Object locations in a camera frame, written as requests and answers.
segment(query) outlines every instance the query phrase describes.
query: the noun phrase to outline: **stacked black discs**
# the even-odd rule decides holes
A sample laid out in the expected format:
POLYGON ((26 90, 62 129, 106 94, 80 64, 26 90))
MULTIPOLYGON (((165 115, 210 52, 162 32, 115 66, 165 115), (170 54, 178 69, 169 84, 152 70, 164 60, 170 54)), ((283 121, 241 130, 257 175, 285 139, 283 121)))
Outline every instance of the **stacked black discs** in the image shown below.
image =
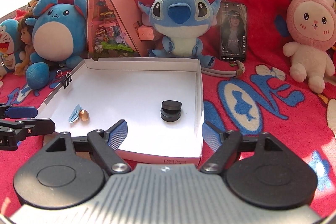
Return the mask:
POLYGON ((161 118, 166 122, 175 122, 181 117, 182 103, 173 100, 162 102, 161 118))

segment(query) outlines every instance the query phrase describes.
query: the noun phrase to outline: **blue plush toy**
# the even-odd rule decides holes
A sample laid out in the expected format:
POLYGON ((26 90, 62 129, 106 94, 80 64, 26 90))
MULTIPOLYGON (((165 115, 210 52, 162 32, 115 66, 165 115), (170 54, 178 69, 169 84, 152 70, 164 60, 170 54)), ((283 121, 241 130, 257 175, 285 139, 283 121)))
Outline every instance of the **blue plush toy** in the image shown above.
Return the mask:
POLYGON ((47 61, 64 63, 75 68, 83 59, 80 54, 86 46, 87 0, 74 0, 73 5, 58 4, 57 0, 40 0, 33 9, 38 19, 27 18, 34 26, 31 54, 33 63, 26 72, 28 86, 35 90, 49 81, 47 61))
POLYGON ((221 0, 155 0, 152 7, 138 3, 149 15, 151 25, 165 35, 162 50, 152 50, 156 57, 198 58, 202 67, 212 67, 214 57, 203 56, 203 43, 198 38, 216 25, 221 0))
POLYGON ((25 58, 24 44, 17 31, 18 21, 7 19, 0 24, 0 56, 3 66, 0 66, 0 76, 14 71, 15 66, 25 58))

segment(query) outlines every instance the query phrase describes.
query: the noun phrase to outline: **stitch plush toy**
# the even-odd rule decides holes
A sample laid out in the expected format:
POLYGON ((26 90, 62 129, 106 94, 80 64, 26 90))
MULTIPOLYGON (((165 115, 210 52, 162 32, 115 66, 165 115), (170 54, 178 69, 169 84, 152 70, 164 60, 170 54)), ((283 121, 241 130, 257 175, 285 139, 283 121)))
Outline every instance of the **stitch plush toy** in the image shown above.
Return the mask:
POLYGON ((0 76, 14 71, 15 66, 25 58, 24 44, 17 31, 18 21, 7 19, 0 24, 0 55, 3 66, 0 66, 0 76))
POLYGON ((283 46, 291 57, 290 76, 301 83, 308 78, 309 88, 322 93, 324 74, 332 76, 335 67, 326 50, 336 41, 334 0, 292 0, 287 10, 288 31, 295 40, 283 46))
POLYGON ((36 52, 30 56, 33 64, 26 72, 26 80, 35 90, 49 81, 47 61, 65 63, 73 69, 83 60, 80 54, 86 45, 87 0, 74 0, 73 5, 40 0, 33 14, 39 18, 28 18, 26 24, 34 25, 32 38, 36 52))
POLYGON ((202 41, 198 38, 216 25, 221 0, 155 0, 152 7, 138 3, 149 15, 150 24, 165 35, 163 49, 152 50, 156 57, 198 58, 202 67, 212 67, 214 57, 203 56, 202 41))

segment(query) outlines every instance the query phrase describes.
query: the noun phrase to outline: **smartphone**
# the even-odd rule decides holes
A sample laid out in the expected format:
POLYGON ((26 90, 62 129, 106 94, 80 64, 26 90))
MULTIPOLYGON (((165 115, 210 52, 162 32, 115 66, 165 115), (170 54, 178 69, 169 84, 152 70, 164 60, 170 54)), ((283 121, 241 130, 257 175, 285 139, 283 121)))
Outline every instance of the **smartphone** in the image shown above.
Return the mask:
POLYGON ((220 53, 223 61, 246 61, 247 10, 241 3, 222 2, 220 6, 220 53))

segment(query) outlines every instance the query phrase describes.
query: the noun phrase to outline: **gray gripper base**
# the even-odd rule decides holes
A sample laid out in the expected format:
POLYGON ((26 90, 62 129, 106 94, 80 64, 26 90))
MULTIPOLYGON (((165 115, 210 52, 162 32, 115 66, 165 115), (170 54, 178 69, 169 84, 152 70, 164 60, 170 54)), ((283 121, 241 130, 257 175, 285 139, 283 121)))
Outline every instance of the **gray gripper base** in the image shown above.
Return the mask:
POLYGON ((97 196, 77 207, 48 211, 24 205, 11 219, 16 224, 312 224, 320 217, 309 206, 253 207, 234 196, 221 177, 200 173, 192 164, 138 164, 131 173, 111 176, 97 196))

